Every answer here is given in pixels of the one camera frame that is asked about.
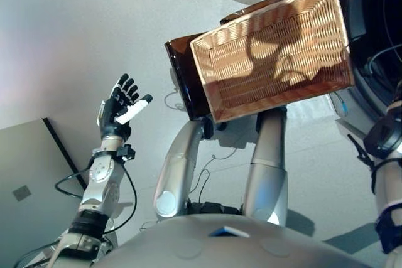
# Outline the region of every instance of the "rectangular basket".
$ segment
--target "rectangular basket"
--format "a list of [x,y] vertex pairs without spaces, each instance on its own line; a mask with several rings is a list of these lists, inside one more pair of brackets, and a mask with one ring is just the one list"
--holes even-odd
[[354,84],[339,0],[282,0],[190,46],[215,122]]

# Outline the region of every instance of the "black cable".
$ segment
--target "black cable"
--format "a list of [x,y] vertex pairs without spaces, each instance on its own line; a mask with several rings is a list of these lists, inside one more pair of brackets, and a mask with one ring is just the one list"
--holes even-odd
[[85,169],[83,169],[82,171],[79,171],[78,173],[74,173],[74,174],[68,175],[67,177],[64,177],[62,180],[57,181],[56,184],[55,184],[55,189],[56,189],[57,191],[63,193],[64,195],[67,195],[67,196],[70,196],[70,197],[74,197],[74,198],[78,198],[78,199],[82,199],[82,196],[76,195],[76,194],[73,194],[73,193],[70,193],[69,191],[65,191],[65,190],[63,190],[62,188],[59,188],[58,186],[59,186],[59,184],[63,183],[64,181],[69,180],[69,179],[74,178],[74,177],[77,177],[78,175],[80,175],[80,174],[82,174],[82,173],[88,171],[88,170],[90,169],[90,167],[92,166],[92,163],[94,163],[94,159],[95,159],[95,157],[92,156],[92,157],[90,158],[88,164],[87,164],[87,167],[86,167]]
[[365,149],[361,147],[361,145],[351,136],[350,134],[347,135],[347,137],[352,141],[352,143],[355,145],[357,152],[359,153],[358,155],[358,160],[360,160],[362,163],[364,163],[366,166],[369,167],[370,172],[371,172],[371,191],[375,195],[376,194],[376,179],[377,179],[377,171],[383,167],[387,163],[392,163],[392,162],[397,162],[399,166],[402,168],[402,159],[401,158],[389,158],[381,161],[379,164],[375,165],[374,161],[371,160],[369,154],[366,152]]
[[134,197],[135,197],[134,208],[133,208],[133,211],[131,212],[130,216],[126,219],[126,221],[124,221],[118,227],[116,227],[116,228],[114,228],[112,230],[109,230],[107,232],[104,232],[104,235],[107,235],[108,233],[111,233],[111,232],[115,232],[116,230],[118,230],[118,229],[122,228],[123,226],[125,226],[125,224],[127,224],[127,222],[130,221],[130,219],[134,216],[134,213],[136,212],[136,209],[137,209],[137,191],[136,191],[136,188],[134,187],[134,183],[131,180],[131,177],[130,177],[129,173],[127,172],[126,168],[124,167],[124,165],[121,165],[121,167],[123,168],[125,174],[127,175],[128,181],[130,182],[131,188],[133,189],[133,193],[134,193]]
[[217,157],[213,154],[213,155],[212,155],[212,158],[211,158],[211,159],[205,164],[205,166],[201,169],[201,172],[200,172],[200,174],[199,174],[199,176],[198,176],[197,184],[196,184],[196,185],[194,186],[194,188],[189,192],[189,194],[191,194],[192,192],[194,192],[194,191],[197,189],[197,187],[198,187],[198,185],[199,185],[199,183],[200,183],[200,179],[201,179],[202,173],[203,173],[203,172],[207,172],[207,173],[208,173],[208,176],[207,176],[206,179],[204,180],[204,183],[203,183],[203,185],[202,185],[202,187],[201,187],[201,190],[200,190],[200,194],[198,195],[198,202],[199,202],[199,203],[201,203],[201,194],[202,194],[202,191],[204,190],[204,187],[205,187],[205,185],[207,184],[207,181],[208,181],[208,179],[209,179],[209,177],[210,177],[210,175],[211,175],[210,171],[207,169],[207,166],[208,166],[212,161],[214,161],[214,160],[225,160],[225,159],[231,157],[236,151],[237,151],[237,148],[235,148],[235,150],[233,150],[233,152],[231,152],[228,156],[222,157],[222,158],[217,158]]
[[202,187],[201,187],[200,194],[198,195],[198,203],[201,203],[201,194],[202,194],[202,191],[204,190],[204,187],[205,187],[205,185],[207,184],[207,181],[208,181],[208,179],[209,179],[209,176],[211,176],[211,173],[210,173],[208,170],[206,170],[206,171],[208,172],[208,176],[206,177],[206,179],[205,179],[205,181],[204,181],[204,183],[203,183],[203,185],[202,185]]
[[25,260],[27,257],[29,257],[31,254],[40,252],[40,251],[42,251],[43,249],[49,248],[49,247],[51,247],[51,246],[53,246],[53,245],[56,245],[56,244],[59,243],[59,241],[60,241],[60,240],[56,240],[56,241],[54,241],[54,242],[52,242],[52,243],[49,243],[49,244],[46,244],[46,245],[44,245],[44,246],[38,247],[38,248],[36,248],[36,249],[33,249],[33,250],[31,250],[31,251],[29,251],[29,252],[23,254],[23,255],[22,255],[21,257],[19,257],[19,259],[15,262],[13,268],[18,268],[19,265],[20,265],[20,263],[21,263],[23,260]]

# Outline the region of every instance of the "floor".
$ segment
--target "floor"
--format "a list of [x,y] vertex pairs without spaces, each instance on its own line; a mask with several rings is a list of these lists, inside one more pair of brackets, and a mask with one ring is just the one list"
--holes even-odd
[[[231,0],[0,0],[0,33],[7,41],[0,48],[0,109],[6,112],[0,128],[49,117],[82,169],[91,150],[99,147],[95,117],[101,100],[121,74],[132,75],[140,94],[151,93],[154,101],[131,122],[129,143],[136,159],[127,168],[139,203],[134,218],[117,232],[124,243],[155,219],[154,185],[172,140],[188,120],[163,44],[213,29],[244,6]],[[164,104],[167,95],[173,109]],[[381,267],[385,257],[372,230],[376,210],[370,175],[338,133],[328,98],[288,109],[289,227]],[[241,204],[256,139],[254,122],[235,121],[201,143],[195,179],[213,154],[224,158],[237,148],[228,159],[210,164],[203,200]],[[225,190],[228,183],[238,189]],[[121,193],[121,202],[133,201],[125,179]],[[130,211],[126,207],[116,224]]]
[[[172,95],[168,101],[180,107],[179,98]],[[171,114],[180,116],[183,112],[172,109]],[[335,119],[327,96],[288,105],[288,226],[326,241],[373,267],[382,267],[386,257],[374,231],[376,208],[370,191],[370,174],[366,166],[356,159],[352,144],[339,134]],[[256,141],[254,125],[255,117],[233,121],[224,132],[201,142],[193,185],[213,154],[216,158],[231,154],[227,159],[209,164],[211,175],[202,192],[202,201],[239,207]],[[145,167],[135,161],[129,165],[134,178],[139,168]],[[156,173],[152,173],[148,181],[155,183],[156,177]],[[190,195],[191,198],[198,198],[200,187]],[[154,224],[156,218],[151,206],[154,190],[153,185],[139,188],[138,212],[124,230],[117,232],[120,243],[138,233],[141,227],[148,228]],[[121,198],[127,203],[133,199],[131,188],[125,181]],[[127,217],[130,210],[124,209],[116,225]]]

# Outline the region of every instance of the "wicker basket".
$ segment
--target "wicker basket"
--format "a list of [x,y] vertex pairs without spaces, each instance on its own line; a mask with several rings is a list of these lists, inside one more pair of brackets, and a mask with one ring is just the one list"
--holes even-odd
[[216,122],[354,84],[339,0],[282,0],[191,42]]

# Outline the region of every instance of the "robot finger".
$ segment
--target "robot finger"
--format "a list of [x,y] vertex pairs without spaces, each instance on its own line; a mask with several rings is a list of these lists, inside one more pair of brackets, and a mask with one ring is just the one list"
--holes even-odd
[[137,85],[132,86],[132,87],[130,88],[130,90],[128,91],[127,96],[128,96],[129,98],[131,98],[131,97],[133,96],[133,94],[135,93],[135,91],[137,91],[137,89],[138,89],[138,86],[137,86]]
[[138,99],[139,94],[134,94],[131,99],[130,99],[130,104],[133,105],[136,101],[136,99]]
[[124,94],[127,94],[127,91],[129,90],[130,86],[131,86],[133,83],[134,83],[134,80],[130,78],[130,79],[126,82],[126,84],[124,84],[124,86],[123,86],[123,88],[122,88]]
[[125,83],[125,81],[128,80],[128,78],[129,78],[128,74],[125,73],[125,74],[122,75],[122,76],[120,77],[120,79],[117,81],[116,86],[122,87],[123,84]]

